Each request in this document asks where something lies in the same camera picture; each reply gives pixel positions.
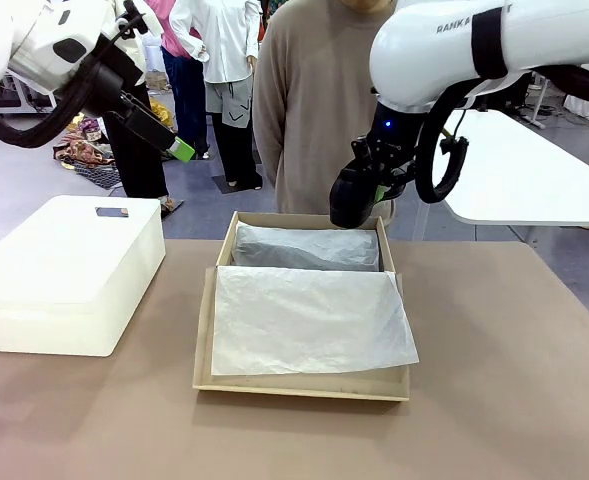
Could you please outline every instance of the hand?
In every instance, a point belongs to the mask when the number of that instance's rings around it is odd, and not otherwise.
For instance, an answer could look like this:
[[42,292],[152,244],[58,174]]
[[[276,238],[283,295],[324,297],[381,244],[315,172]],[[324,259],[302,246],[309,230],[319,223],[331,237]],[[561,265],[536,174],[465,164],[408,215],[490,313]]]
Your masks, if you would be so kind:
[[256,70],[256,62],[257,62],[257,59],[256,59],[255,56],[248,55],[248,57],[247,57],[247,63],[249,63],[250,64],[250,67],[252,67],[252,73],[254,73],[254,71]]

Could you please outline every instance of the white lid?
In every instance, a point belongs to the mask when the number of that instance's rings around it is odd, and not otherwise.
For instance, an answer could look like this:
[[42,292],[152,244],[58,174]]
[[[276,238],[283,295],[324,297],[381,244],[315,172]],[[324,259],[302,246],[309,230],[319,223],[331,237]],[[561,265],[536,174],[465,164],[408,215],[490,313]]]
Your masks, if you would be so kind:
[[[127,209],[127,218],[97,215]],[[0,242],[0,301],[86,303],[116,270],[156,199],[52,198]]]

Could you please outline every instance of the tabletop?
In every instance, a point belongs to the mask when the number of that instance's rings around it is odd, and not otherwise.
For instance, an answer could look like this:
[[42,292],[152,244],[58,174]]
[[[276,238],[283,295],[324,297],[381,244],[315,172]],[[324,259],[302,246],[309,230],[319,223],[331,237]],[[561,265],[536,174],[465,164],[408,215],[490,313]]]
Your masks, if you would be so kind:
[[[462,112],[446,124],[454,132]],[[445,204],[479,225],[589,226],[589,165],[495,110],[469,110],[458,135],[470,146]],[[437,149],[434,178],[447,166]]]
[[109,358],[0,353],[0,480],[589,479],[589,313],[518,243],[392,245],[407,404],[192,389],[205,269],[168,241]]

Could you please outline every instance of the floor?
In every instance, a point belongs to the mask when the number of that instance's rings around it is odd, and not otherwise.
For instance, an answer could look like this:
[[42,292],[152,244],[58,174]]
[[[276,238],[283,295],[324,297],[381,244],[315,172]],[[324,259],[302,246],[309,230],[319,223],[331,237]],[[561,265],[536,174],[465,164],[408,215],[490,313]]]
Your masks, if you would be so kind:
[[[170,107],[171,96],[160,100]],[[564,114],[559,99],[552,96],[547,104],[556,113],[544,117],[545,130],[539,134],[561,146],[583,161],[589,162],[589,122]],[[211,180],[221,175],[216,143],[210,131],[209,161],[165,163],[168,187],[172,196],[185,200],[184,205],[164,222],[167,238],[221,239],[235,210],[274,211],[274,191],[246,191],[221,195]],[[52,160],[51,145],[36,150],[20,150],[0,142],[0,239],[27,215],[55,195],[122,195],[95,187],[89,181],[61,168]],[[398,200],[398,217],[388,229],[390,238],[409,240],[414,226],[418,197],[413,187]],[[478,227],[462,224],[452,218],[443,206],[430,211],[426,240],[516,240],[507,227]],[[552,228],[538,247],[539,254],[563,282],[589,309],[589,230]]]

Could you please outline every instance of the beige sweater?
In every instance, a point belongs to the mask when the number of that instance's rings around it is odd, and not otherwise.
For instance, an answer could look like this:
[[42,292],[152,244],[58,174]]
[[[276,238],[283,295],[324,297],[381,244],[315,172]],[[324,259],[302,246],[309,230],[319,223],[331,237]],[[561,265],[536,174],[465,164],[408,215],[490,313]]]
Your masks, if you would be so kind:
[[[329,213],[350,142],[369,132],[369,53],[395,2],[359,14],[340,0],[290,0],[270,19],[254,85],[256,143],[283,213]],[[374,215],[389,219],[390,202]]]

